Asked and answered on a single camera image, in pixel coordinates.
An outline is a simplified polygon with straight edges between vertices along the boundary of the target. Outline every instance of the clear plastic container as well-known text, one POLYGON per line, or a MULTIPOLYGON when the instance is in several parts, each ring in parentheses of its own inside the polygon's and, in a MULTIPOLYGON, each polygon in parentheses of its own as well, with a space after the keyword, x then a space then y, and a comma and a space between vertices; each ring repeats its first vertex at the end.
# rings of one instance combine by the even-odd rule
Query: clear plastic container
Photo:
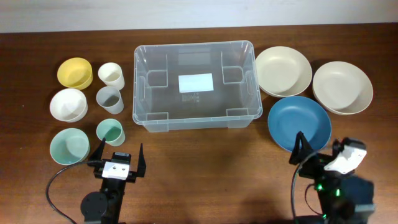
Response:
POLYGON ((246 40, 139 46, 132 119, 150 132, 245 128, 262 114, 255 67, 246 40))

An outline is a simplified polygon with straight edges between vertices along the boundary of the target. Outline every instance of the bowl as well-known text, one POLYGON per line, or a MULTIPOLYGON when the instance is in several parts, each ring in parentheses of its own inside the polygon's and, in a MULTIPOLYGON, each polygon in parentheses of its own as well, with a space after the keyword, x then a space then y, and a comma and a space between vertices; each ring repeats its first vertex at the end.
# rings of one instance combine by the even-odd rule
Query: bowl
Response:
POLYGON ((86 59, 71 58, 61 64, 57 77, 63 86, 83 90, 93 82, 93 69, 86 59))
POLYGON ((73 88, 59 91, 50 103, 51 115, 64 122, 76 122, 87 114, 87 100, 83 92, 73 88))
POLYGON ((373 87, 368 76, 347 62, 322 65, 313 77, 312 90, 323 107, 340 115, 359 113, 373 99, 373 87))
POLYGON ((274 97, 294 96, 311 83, 310 62, 290 47, 271 47, 256 58, 260 88, 274 97))
POLYGON ((70 165, 85 160, 90 153, 87 135, 76 128, 60 131, 51 141, 50 155, 61 165, 70 165))
POLYGON ((268 115, 268 129, 274 141, 282 148, 293 151, 296 135, 304 133, 314 150, 325 147, 331 136, 330 118, 315 101, 292 96, 279 100, 268 115))

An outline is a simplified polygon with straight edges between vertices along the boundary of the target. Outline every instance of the white label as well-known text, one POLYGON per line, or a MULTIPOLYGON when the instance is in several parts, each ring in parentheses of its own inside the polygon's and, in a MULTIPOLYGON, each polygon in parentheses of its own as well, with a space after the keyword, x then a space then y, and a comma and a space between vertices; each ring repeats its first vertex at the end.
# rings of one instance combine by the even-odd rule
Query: white label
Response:
POLYGON ((179 75, 180 93, 213 91, 213 74, 179 75))

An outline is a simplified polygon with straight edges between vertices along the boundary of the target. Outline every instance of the wooden table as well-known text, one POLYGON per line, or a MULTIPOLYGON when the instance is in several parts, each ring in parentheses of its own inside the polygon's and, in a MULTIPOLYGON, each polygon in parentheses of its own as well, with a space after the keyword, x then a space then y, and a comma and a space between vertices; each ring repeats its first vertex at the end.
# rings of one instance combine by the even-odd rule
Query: wooden table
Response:
MULTIPOLYGON (((360 114, 331 114, 332 139, 363 140, 368 155, 357 173, 375 183, 377 211, 371 223, 398 219, 398 24, 283 26, 184 30, 121 30, 0 35, 0 223, 67 223, 48 205, 44 190, 63 166, 49 153, 52 138, 65 128, 79 128, 90 139, 91 151, 100 143, 96 125, 115 118, 126 132, 112 152, 132 154, 137 165, 144 143, 145 178, 126 186, 120 221, 127 223, 268 223, 289 219, 290 182, 294 166, 290 153, 278 147, 267 128, 267 115, 278 100, 263 94, 263 115, 244 129, 196 129, 152 134, 132 120, 134 49, 142 44, 174 44, 249 40, 256 55, 272 46, 293 47, 311 62, 313 71, 341 60, 361 68, 371 79, 374 99, 360 114), (67 58, 91 62, 95 78, 85 90, 88 113, 79 122, 55 120, 49 111, 53 95, 63 86, 57 69, 67 58), (121 65, 126 86, 125 109, 111 115, 97 105, 104 86, 100 65, 121 65)), ((304 95, 312 97, 311 88, 304 95)), ((296 207, 311 215, 303 193, 311 181, 299 179, 296 207)), ((60 210, 83 222, 80 202, 99 190, 87 166, 73 168, 55 180, 50 196, 60 210)), ((309 203, 319 210, 315 192, 309 203)))

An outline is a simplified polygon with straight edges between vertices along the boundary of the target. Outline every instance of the mint green bowl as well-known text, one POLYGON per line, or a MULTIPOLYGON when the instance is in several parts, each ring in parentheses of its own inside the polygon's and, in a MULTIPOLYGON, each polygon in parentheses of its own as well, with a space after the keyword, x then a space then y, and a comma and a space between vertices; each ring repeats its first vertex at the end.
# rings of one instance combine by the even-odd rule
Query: mint green bowl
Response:
POLYGON ((90 153, 87 135, 77 129, 68 128, 60 131, 51 141, 52 159, 61 165, 70 165, 86 159, 90 153))

